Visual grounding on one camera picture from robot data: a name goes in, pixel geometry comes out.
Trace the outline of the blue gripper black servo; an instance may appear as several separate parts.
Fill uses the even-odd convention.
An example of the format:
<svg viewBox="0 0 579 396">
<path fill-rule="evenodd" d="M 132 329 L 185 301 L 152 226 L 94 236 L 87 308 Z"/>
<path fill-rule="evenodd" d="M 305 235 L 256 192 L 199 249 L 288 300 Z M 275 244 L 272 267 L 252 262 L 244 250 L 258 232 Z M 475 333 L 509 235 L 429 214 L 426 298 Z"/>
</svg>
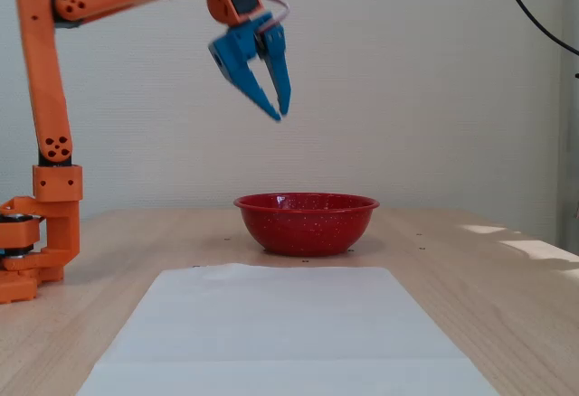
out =
<svg viewBox="0 0 579 396">
<path fill-rule="evenodd" d="M 266 11 L 244 23 L 231 26 L 224 35 L 213 40 L 209 51 L 222 74 L 249 100 L 275 121 L 281 116 L 269 102 L 248 63 L 259 57 L 266 63 L 277 93 L 280 113 L 286 116 L 290 108 L 291 85 L 286 63 L 286 41 L 281 25 L 273 25 L 265 32 L 259 29 L 273 20 Z"/>
</svg>

